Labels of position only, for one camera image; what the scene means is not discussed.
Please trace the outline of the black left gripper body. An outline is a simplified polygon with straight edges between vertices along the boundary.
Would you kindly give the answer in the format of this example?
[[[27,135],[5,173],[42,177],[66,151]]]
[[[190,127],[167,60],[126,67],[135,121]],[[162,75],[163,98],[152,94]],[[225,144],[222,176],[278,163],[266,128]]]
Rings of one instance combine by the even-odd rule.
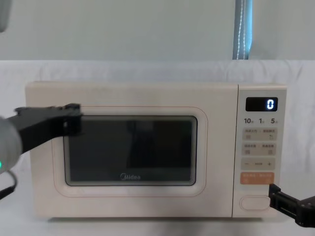
[[[6,157],[19,157],[53,138],[63,136],[57,107],[20,107],[6,118]]]

